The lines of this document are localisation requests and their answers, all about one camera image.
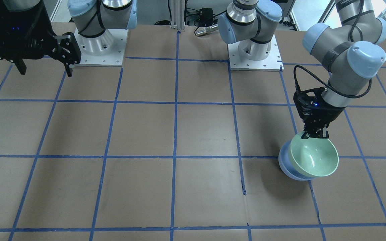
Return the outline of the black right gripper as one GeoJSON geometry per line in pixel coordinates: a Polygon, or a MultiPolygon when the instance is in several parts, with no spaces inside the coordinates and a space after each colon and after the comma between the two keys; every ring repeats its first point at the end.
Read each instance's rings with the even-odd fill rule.
{"type": "Polygon", "coordinates": [[[45,55],[64,64],[67,76],[81,61],[81,49],[73,32],[56,35],[43,3],[0,3],[0,60],[14,64],[21,75],[23,59],[45,55]]]}

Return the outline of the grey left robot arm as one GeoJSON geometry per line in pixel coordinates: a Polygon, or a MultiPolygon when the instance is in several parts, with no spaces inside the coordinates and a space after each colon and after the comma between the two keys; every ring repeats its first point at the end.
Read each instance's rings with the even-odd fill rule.
{"type": "MultiPolygon", "coordinates": [[[[294,103],[304,123],[302,139],[329,137],[327,128],[355,98],[371,88],[371,81],[386,61],[379,46],[386,39],[386,21],[377,18],[369,0],[336,0],[342,26],[325,23],[311,26],[302,45],[331,73],[323,87],[301,90],[294,67],[296,91],[294,103]]],[[[227,44],[239,43],[239,50],[252,61],[266,58],[277,24],[283,19],[282,8],[271,0],[234,0],[219,15],[217,24],[227,44]]]]}

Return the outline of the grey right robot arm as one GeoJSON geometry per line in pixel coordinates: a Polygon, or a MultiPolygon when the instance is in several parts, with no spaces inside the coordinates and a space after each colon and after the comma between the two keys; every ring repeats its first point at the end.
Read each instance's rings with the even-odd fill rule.
{"type": "MultiPolygon", "coordinates": [[[[24,75],[25,59],[44,56],[64,64],[68,76],[73,65],[87,56],[115,53],[120,41],[111,31],[127,32],[137,25],[135,0],[69,0],[68,9],[76,32],[57,35],[43,0],[0,0],[0,60],[13,63],[24,75]]],[[[271,37],[283,18],[283,10],[271,0],[234,0],[217,15],[216,24],[196,29],[197,37],[219,31],[223,41],[237,46],[241,60],[257,63],[271,53],[271,37]]]]}

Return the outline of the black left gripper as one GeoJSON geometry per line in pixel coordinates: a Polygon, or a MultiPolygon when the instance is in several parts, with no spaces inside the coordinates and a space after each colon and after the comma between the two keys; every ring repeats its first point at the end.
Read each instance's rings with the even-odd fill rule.
{"type": "Polygon", "coordinates": [[[309,139],[313,132],[319,132],[321,139],[328,139],[329,124],[345,109],[326,103],[321,96],[324,91],[325,88],[320,87],[294,93],[294,103],[304,123],[302,139],[309,139]]]}

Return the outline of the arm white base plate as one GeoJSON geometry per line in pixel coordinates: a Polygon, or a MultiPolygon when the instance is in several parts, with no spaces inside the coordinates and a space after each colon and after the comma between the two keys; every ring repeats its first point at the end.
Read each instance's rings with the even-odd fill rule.
{"type": "Polygon", "coordinates": [[[265,44],[243,40],[227,45],[231,70],[282,71],[284,70],[276,36],[265,44]]]}
{"type": "Polygon", "coordinates": [[[74,35],[81,50],[79,67],[122,67],[129,31],[127,29],[107,29],[96,38],[74,35]]]}

